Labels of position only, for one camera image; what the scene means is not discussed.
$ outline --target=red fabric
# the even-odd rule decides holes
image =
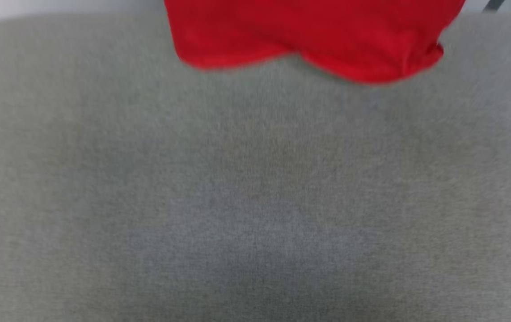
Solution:
[[[464,0],[165,0],[178,56],[226,68],[299,52],[350,80],[389,82],[431,67]]]

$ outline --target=white wall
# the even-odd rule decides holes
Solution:
[[[35,13],[155,10],[163,0],[0,0],[0,19]]]

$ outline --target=dark gray strip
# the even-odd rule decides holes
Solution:
[[[484,11],[488,10],[497,11],[503,3],[504,0],[490,0],[488,1],[488,4],[486,4],[486,8],[484,8]]]

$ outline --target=red cloth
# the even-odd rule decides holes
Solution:
[[[299,52],[350,80],[389,82],[434,65],[465,0],[165,0],[178,56],[226,68]]]

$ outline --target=gray fabric surface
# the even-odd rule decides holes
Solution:
[[[0,322],[511,321],[511,16],[350,84],[160,16],[0,24]]]

